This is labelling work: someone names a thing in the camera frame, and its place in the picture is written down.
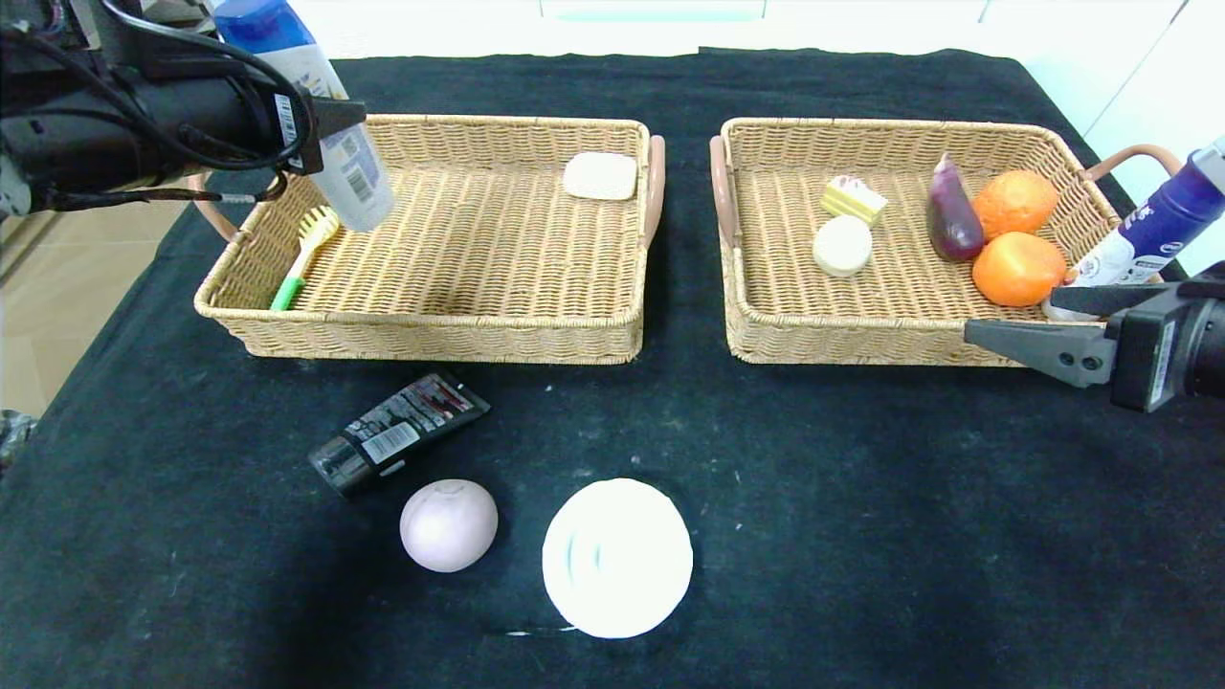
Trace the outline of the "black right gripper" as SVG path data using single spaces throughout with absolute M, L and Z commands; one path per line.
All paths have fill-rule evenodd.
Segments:
M 1221 261 L 1178 282 L 1058 287 L 1049 318 L 1111 318 L 1117 342 L 1098 325 L 979 319 L 964 322 L 963 337 L 1069 387 L 1110 383 L 1111 401 L 1125 409 L 1224 396 Z

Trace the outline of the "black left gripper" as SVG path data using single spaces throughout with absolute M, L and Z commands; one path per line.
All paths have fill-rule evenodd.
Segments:
M 181 103 L 189 113 L 175 130 L 176 140 L 201 166 L 225 170 L 321 173 L 318 139 L 368 120 L 363 101 L 311 97 L 310 112 L 303 92 L 285 94 L 267 81 L 239 76 L 202 78 L 201 91 L 189 92 Z

